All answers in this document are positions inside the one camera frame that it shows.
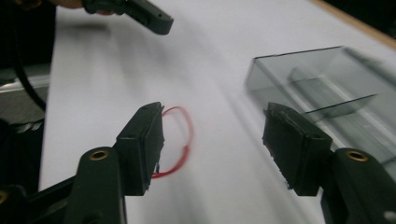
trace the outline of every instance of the clear plastic box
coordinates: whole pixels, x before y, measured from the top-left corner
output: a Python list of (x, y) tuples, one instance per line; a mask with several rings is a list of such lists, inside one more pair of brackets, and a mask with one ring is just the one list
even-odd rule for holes
[(253, 60), (247, 89), (262, 108), (269, 102), (304, 114), (333, 139), (378, 159), (396, 180), (396, 75), (345, 47)]

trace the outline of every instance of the white table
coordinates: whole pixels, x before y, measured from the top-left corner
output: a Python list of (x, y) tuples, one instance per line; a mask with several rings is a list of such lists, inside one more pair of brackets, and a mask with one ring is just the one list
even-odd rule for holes
[[(127, 16), (58, 9), (40, 188), (76, 173), (79, 157), (112, 146), (142, 105), (184, 106), (195, 127), (177, 173), (128, 197), (129, 223), (323, 223), (319, 197), (298, 198), (262, 145), (262, 108), (245, 80), (252, 58), (350, 46), (385, 62), (396, 52), (309, 1), (152, 3), (175, 18), (155, 35)], [(164, 118), (166, 170), (187, 133)]]

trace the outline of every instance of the brass screw insert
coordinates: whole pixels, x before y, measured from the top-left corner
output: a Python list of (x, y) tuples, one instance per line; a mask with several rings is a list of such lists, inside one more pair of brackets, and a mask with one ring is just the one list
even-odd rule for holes
[(366, 155), (364, 155), (358, 151), (348, 151), (346, 153), (346, 155), (354, 161), (368, 161), (369, 160), (369, 158)]
[(0, 204), (4, 203), (8, 198), (8, 192), (0, 190)]
[(90, 155), (91, 161), (100, 161), (108, 156), (107, 150), (97, 150)]

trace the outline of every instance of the red wire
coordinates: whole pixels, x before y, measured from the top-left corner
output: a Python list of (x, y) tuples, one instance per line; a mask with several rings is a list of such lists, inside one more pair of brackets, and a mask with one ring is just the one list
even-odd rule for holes
[(174, 165), (174, 167), (172, 167), (170, 170), (166, 171), (166, 172), (162, 172), (162, 173), (158, 173), (158, 174), (153, 174), (152, 178), (160, 178), (166, 175), (170, 175), (174, 172), (176, 172), (178, 169), (180, 169), (184, 163), (186, 163), (187, 158), (190, 155), (190, 151), (191, 151), (191, 143), (192, 143), (192, 138), (194, 136), (194, 129), (192, 127), (192, 121), (191, 121), (191, 117), (189, 115), (189, 112), (187, 112), (187, 110), (181, 106), (174, 106), (172, 108), (169, 108), (167, 110), (165, 110), (163, 112), (163, 117), (171, 110), (174, 109), (178, 109), (184, 116), (184, 118), (187, 121), (187, 126), (189, 129), (189, 138), (187, 139), (187, 144), (186, 146), (183, 147), (183, 153), (180, 157), (180, 159), (178, 159), (177, 163)]

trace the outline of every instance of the black metal bracket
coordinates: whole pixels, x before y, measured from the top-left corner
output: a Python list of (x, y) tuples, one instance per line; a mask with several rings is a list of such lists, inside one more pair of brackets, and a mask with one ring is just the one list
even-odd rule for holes
[(167, 35), (174, 19), (146, 0), (82, 0), (88, 13), (98, 10), (127, 14), (157, 35)]
[(126, 223), (124, 196), (149, 188), (163, 148), (163, 107), (142, 106), (114, 147), (86, 152), (74, 177), (26, 196), (19, 186), (0, 187), (0, 224)]
[(354, 148), (332, 152), (332, 139), (290, 107), (270, 103), (263, 143), (291, 189), (316, 196), (331, 223), (394, 223), (396, 184), (370, 154)]

